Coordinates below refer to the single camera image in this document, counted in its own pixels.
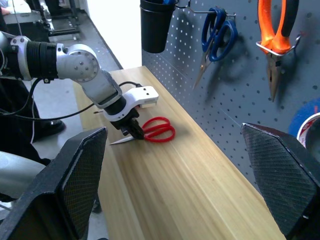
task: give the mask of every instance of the red scissors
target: red scissors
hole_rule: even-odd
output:
[[[157,122],[157,121],[162,121],[165,122],[163,124],[159,124],[156,126],[148,127],[151,123]],[[145,124],[143,124],[142,129],[144,131],[144,140],[152,143],[166,143],[171,141],[172,139],[175,138],[176,136],[176,130],[173,126],[171,126],[171,123],[169,119],[163,116],[157,116],[154,118],[151,118],[149,121],[147,121]],[[156,136],[159,136],[163,133],[166,132],[171,132],[172,135],[166,138],[154,138]],[[115,144],[122,144],[129,142],[131,140],[134,140],[135,138],[133,136],[128,136],[123,139],[120,139],[118,141],[115,141],[113,143],[110,143],[110,145],[115,145]]]

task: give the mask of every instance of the scissors handle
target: scissors handle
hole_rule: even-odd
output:
[[[214,7],[209,10],[212,13],[208,13],[205,18],[203,29],[202,29],[202,51],[205,53],[210,47],[211,40],[216,35],[216,30],[219,30],[224,21],[226,20],[227,13],[224,9]]]
[[[164,121],[165,123],[147,128],[149,124],[156,121]],[[174,139],[174,137],[176,136],[176,130],[173,126],[171,126],[169,119],[162,116],[157,116],[150,119],[142,126],[142,129],[145,133],[144,139],[153,143],[166,143]],[[172,132],[172,135],[169,137],[161,138],[161,139],[153,138],[169,131]]]
[[[224,37],[227,30],[230,29],[231,35],[227,45],[224,47],[223,52],[218,56],[218,50],[224,44]],[[236,23],[233,20],[226,20],[222,24],[218,34],[215,36],[214,43],[212,46],[211,53],[209,55],[209,60],[211,62],[217,62],[223,59],[233,48],[236,40],[238,38],[238,31],[236,28]]]
[[[296,21],[299,0],[282,0],[281,18],[276,34],[272,27],[271,3],[272,0],[258,1],[261,45],[278,54],[285,54],[291,48],[289,36]]]

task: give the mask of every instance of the black cup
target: black cup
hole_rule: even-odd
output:
[[[167,36],[175,4],[157,4],[140,0],[141,44],[148,53],[162,53],[166,48]]]
[[[146,0],[146,1],[155,3],[155,4],[162,4],[164,2],[164,0]]]

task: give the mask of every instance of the gray pegboard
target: gray pegboard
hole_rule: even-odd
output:
[[[181,0],[185,6],[187,0]],[[281,0],[272,1],[274,29],[281,16]],[[197,11],[219,6],[236,13],[239,37],[229,55],[212,63],[195,90],[202,52],[201,34],[206,14],[176,9],[165,51],[142,51],[145,65],[201,126],[225,155],[258,189],[241,135],[242,123],[288,132],[296,111],[320,96],[320,2],[300,1],[290,40],[303,37],[296,50],[282,59],[281,83],[274,102],[267,81],[267,59],[256,46],[261,40],[257,0],[191,0]]]

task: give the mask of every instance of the metal hook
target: metal hook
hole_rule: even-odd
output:
[[[188,1],[188,5],[187,6],[178,6],[175,5],[178,9],[189,9],[191,12],[193,12],[194,14],[212,14],[212,11],[195,11],[191,8],[191,0]],[[236,18],[237,14],[227,14],[227,17],[231,17],[231,18]]]
[[[275,51],[272,51],[271,49],[269,49],[269,48],[267,48],[267,47],[265,47],[265,46],[262,46],[262,45],[261,45],[261,41],[257,41],[255,44],[256,44],[259,48],[262,48],[263,50],[266,50],[267,52],[269,52],[269,53],[271,53],[271,54],[273,54],[273,55],[275,55],[275,56],[277,56],[277,57],[282,57],[282,56],[288,54],[289,52],[291,52],[292,50],[296,51],[296,48],[297,48],[297,46],[298,46],[299,43],[300,43],[300,39],[301,39],[301,35],[299,34],[299,35],[296,37],[296,39],[295,39],[295,45],[292,46],[292,47],[290,48],[290,50],[287,51],[285,54],[276,53]]]

